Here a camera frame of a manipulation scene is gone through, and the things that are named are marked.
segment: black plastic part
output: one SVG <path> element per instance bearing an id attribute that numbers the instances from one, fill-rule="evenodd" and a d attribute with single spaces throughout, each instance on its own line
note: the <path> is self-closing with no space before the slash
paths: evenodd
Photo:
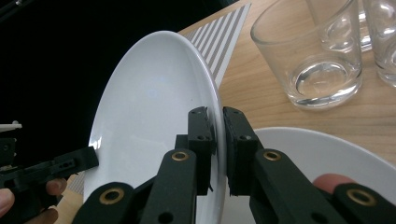
<path id="1" fill-rule="evenodd" d="M 241 111 L 223 108 L 227 138 L 227 176 L 231 195 L 249 195 L 254 155 L 262 144 Z"/>
<path id="2" fill-rule="evenodd" d="M 135 223 L 139 223 L 143 216 L 144 209 L 146 207 L 149 195 L 151 193 L 152 186 L 154 185 L 155 176 L 150 180 L 146 181 L 144 184 L 137 187 L 134 196 L 134 210 L 137 212 L 137 217 Z"/>
<path id="3" fill-rule="evenodd" d="M 175 148 L 188 148 L 189 137 L 186 134 L 177 134 Z"/>
<path id="4" fill-rule="evenodd" d="M 33 3 L 35 0 L 23 0 L 23 1 L 9 1 L 9 3 L 4 4 L 0 7 L 0 22 L 7 20 L 9 17 L 13 16 L 15 13 L 18 13 L 24 7 L 27 7 L 29 4 Z"/>
<path id="5" fill-rule="evenodd" d="M 197 107 L 189 112 L 188 146 L 184 148 L 193 151 L 197 157 L 198 195 L 206 195 L 210 186 L 211 158 L 216 151 L 216 141 L 211 131 L 205 107 Z"/>
<path id="6" fill-rule="evenodd" d="M 337 186 L 332 202 L 348 223 L 396 223 L 396 206 L 363 185 L 349 183 Z"/>
<path id="7" fill-rule="evenodd" d="M 0 223 L 19 224 L 40 214 L 42 208 L 56 205 L 56 196 L 46 192 L 46 183 L 65 178 L 99 164 L 93 147 L 84 147 L 27 168 L 19 168 L 0 175 L 0 189 L 11 189 L 15 203 Z"/>
<path id="8" fill-rule="evenodd" d="M 254 164 L 257 179 L 267 202 L 275 211 L 278 223 L 346 223 L 283 152 L 260 149 L 255 155 Z M 257 223 L 260 223 L 258 220 L 265 220 L 262 214 L 253 213 L 253 216 Z"/>
<path id="9" fill-rule="evenodd" d="M 130 185 L 119 182 L 105 184 L 96 189 L 78 210 L 73 224 L 135 223 L 135 191 Z"/>
<path id="10" fill-rule="evenodd" d="M 140 224 L 195 223 L 196 156 L 174 149 L 163 157 Z"/>
<path id="11" fill-rule="evenodd" d="M 268 201 L 268 198 L 262 190 L 262 185 L 257 179 L 253 181 L 249 206 L 256 223 L 279 223 L 274 208 Z"/>
<path id="12" fill-rule="evenodd" d="M 15 139 L 0 138 L 0 167 L 11 165 L 14 161 Z"/>

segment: wooden table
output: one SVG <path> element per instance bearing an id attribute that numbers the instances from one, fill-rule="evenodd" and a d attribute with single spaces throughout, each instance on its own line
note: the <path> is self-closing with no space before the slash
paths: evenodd
<path id="1" fill-rule="evenodd" d="M 396 89 L 377 76 L 371 50 L 362 55 L 363 84 L 350 101 L 328 111 L 307 112 L 292 105 L 250 38 L 253 22 L 274 0 L 240 0 L 179 33 L 185 35 L 249 2 L 252 5 L 219 86 L 222 104 L 242 110 L 254 129 L 287 126 L 332 134 L 396 165 Z M 58 205 L 57 223 L 71 223 L 81 205 L 82 196 L 67 190 Z"/>

